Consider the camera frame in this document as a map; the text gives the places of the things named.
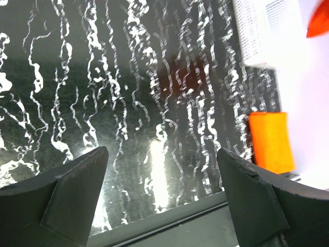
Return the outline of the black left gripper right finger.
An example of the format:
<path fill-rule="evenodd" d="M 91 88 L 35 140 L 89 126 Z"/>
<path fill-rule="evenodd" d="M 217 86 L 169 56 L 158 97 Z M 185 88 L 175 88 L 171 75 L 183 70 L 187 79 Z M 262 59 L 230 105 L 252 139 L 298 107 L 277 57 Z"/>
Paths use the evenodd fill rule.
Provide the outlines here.
<path fill-rule="evenodd" d="M 224 148 L 217 162 L 239 246 L 328 246 L 328 191 Z"/>

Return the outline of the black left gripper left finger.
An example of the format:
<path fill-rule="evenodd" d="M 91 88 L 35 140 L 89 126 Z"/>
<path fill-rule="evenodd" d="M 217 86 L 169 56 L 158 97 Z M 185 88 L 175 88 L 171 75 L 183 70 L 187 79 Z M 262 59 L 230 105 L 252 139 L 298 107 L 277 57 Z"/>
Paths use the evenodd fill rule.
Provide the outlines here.
<path fill-rule="evenodd" d="M 1 246 L 86 246 L 108 150 L 1 188 Z"/>

